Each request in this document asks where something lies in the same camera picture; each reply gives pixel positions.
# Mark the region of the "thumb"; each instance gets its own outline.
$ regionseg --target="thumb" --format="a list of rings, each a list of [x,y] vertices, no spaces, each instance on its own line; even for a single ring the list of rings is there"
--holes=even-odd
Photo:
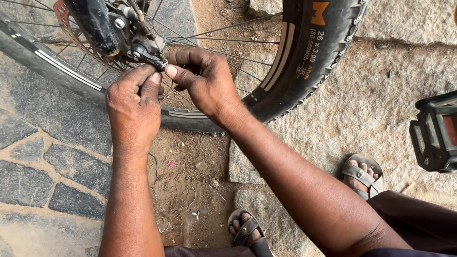
[[[159,87],[162,82],[162,74],[160,72],[155,72],[149,76],[144,83],[141,85],[140,97],[141,102],[157,102],[157,97],[159,96]]]
[[[165,73],[173,82],[178,84],[183,89],[189,89],[193,83],[201,79],[200,76],[193,74],[191,71],[181,67],[169,64],[165,67]]]

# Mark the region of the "m logo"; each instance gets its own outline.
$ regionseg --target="m logo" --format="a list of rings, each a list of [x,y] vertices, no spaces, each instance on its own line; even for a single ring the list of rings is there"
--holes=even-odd
[[[322,13],[324,12],[325,8],[327,8],[327,5],[329,5],[328,2],[313,2],[313,9],[316,10],[316,14],[311,19],[312,24],[325,25]]]

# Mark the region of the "sandal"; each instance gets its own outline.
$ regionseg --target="sandal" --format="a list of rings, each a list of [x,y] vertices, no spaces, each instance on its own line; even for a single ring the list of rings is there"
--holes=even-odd
[[[347,163],[349,160],[355,160],[358,164],[366,163],[366,165],[373,170],[375,174],[378,174],[378,179],[374,179],[370,174],[368,174],[363,169]],[[366,154],[355,154],[349,159],[346,160],[346,163],[343,166],[341,171],[341,181],[343,181],[344,175],[351,176],[356,180],[362,182],[366,187],[368,187],[368,193],[359,189],[353,189],[360,197],[364,200],[368,200],[375,195],[378,195],[380,192],[384,191],[384,176],[383,171],[379,164],[369,155]]]
[[[249,218],[249,220],[247,220],[244,223],[241,221],[241,215],[243,213],[248,213],[249,215],[251,215],[251,218]],[[262,228],[259,225],[259,222],[256,218],[254,218],[254,216],[249,211],[243,208],[238,208],[235,211],[233,211],[230,217],[228,218],[229,229],[233,225],[234,220],[238,220],[238,222],[242,225],[236,236],[233,236],[230,233],[230,230],[228,231],[228,234],[230,235],[231,247],[244,245],[244,242],[249,237],[249,235],[257,229],[260,233],[260,238],[249,244],[247,247],[257,257],[275,257],[275,255],[271,252],[270,247],[268,246],[268,242],[266,241],[266,237],[263,233]]]

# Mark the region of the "foot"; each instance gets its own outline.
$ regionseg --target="foot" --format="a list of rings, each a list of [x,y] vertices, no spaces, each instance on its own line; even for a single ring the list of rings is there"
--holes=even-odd
[[[355,160],[349,160],[347,161],[348,164],[357,166],[357,162]],[[374,179],[378,179],[378,174],[375,174],[371,168],[369,168],[365,163],[360,163],[358,164],[359,168],[363,169],[363,171],[367,172],[370,176],[372,176]],[[368,187],[365,186],[362,182],[356,180],[355,178],[344,175],[343,178],[343,183],[346,184],[349,188],[351,189],[359,189],[364,192],[368,193]]]
[[[251,215],[249,215],[248,213],[243,213],[241,215],[241,220],[244,222],[248,221],[249,219],[251,218]],[[233,226],[230,226],[230,233],[233,235],[233,236],[236,236],[236,234],[238,233],[238,231],[240,230],[241,228],[241,225],[237,220],[234,220],[233,221]],[[258,230],[254,230],[250,235],[249,237],[246,239],[246,242],[244,242],[244,246],[248,246],[250,245],[252,242],[254,242],[255,240],[257,239],[260,239],[260,233]]]

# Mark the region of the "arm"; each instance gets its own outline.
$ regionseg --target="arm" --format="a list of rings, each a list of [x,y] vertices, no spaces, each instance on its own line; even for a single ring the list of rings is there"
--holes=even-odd
[[[106,95],[114,150],[101,257],[165,256],[146,174],[149,147],[160,126],[162,76],[154,72],[149,64],[129,70]]]
[[[225,58],[199,48],[167,55],[166,73],[195,105],[224,128],[260,172],[303,232],[328,256],[359,256],[376,248],[410,247],[343,183],[295,153],[257,121],[235,92]]]

